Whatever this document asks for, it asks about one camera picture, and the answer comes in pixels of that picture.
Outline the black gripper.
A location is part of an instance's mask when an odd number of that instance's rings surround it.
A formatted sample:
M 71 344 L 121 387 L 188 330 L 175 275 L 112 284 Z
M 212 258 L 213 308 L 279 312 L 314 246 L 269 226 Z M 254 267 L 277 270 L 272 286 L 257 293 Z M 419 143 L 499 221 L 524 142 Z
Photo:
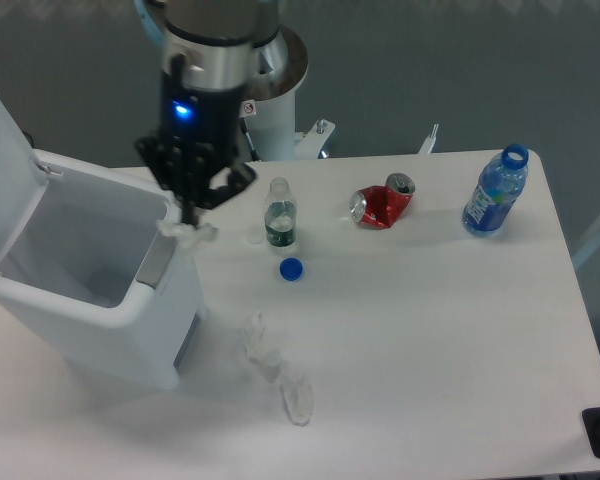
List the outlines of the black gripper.
M 227 202 L 256 180 L 253 168 L 238 159 L 236 145 L 248 75 L 232 73 L 227 67 L 205 70 L 191 53 L 169 55 L 158 128 L 135 141 L 158 185 L 179 203 L 185 225 L 198 226 L 202 210 Z

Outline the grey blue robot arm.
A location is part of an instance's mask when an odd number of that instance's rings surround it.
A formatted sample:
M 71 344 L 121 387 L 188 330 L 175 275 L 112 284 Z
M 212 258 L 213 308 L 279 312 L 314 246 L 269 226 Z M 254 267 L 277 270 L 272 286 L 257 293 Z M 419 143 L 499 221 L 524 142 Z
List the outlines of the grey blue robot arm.
M 162 47 L 159 121 L 135 148 L 181 221 L 195 226 L 246 190 L 256 172 L 238 157 L 241 104 L 255 73 L 268 1 L 137 1 Z

